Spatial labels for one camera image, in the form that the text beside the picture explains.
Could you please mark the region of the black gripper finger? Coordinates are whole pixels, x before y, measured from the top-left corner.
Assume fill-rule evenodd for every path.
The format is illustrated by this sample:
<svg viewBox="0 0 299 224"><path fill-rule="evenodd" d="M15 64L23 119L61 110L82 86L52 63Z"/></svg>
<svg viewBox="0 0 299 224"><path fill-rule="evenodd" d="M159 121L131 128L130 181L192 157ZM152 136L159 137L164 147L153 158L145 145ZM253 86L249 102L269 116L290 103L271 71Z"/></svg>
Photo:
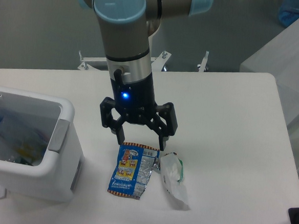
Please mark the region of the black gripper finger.
<svg viewBox="0 0 299 224"><path fill-rule="evenodd" d="M164 151L166 142L175 135L178 128L174 104L171 102L163 105L155 103L146 125L158 135L159 148Z"/></svg>
<svg viewBox="0 0 299 224"><path fill-rule="evenodd" d="M116 135L118 144L122 144L125 140L123 131L123 123L125 118L120 116L115 120L112 116L112 109L116 107L116 102L110 97L105 97L100 104L101 124L104 128L110 128L111 132Z"/></svg>

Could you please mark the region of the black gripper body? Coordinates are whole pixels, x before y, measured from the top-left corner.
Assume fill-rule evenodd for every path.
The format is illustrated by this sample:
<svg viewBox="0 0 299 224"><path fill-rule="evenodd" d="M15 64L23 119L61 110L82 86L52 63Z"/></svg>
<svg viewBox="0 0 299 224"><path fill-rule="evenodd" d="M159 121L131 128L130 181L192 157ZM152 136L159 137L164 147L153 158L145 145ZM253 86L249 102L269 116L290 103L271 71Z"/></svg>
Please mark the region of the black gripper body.
<svg viewBox="0 0 299 224"><path fill-rule="evenodd" d="M120 116L125 122L138 125L146 125L155 106L155 92L153 76L125 83L122 71L114 71L114 79L111 79L114 101L116 107L112 109L112 116L118 120Z"/></svg>

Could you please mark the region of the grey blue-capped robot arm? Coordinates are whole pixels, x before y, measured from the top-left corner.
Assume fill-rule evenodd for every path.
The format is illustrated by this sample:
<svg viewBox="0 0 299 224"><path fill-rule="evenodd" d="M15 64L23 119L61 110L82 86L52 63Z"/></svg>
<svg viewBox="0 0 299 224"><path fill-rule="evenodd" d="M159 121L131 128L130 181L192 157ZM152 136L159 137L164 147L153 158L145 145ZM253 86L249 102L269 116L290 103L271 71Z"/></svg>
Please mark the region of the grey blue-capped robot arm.
<svg viewBox="0 0 299 224"><path fill-rule="evenodd" d="M146 125L158 135L159 147L178 128L172 103L155 100L147 23L208 11L214 0L78 0L98 20L113 97L100 105L101 123L119 144L125 140L125 122Z"/></svg>

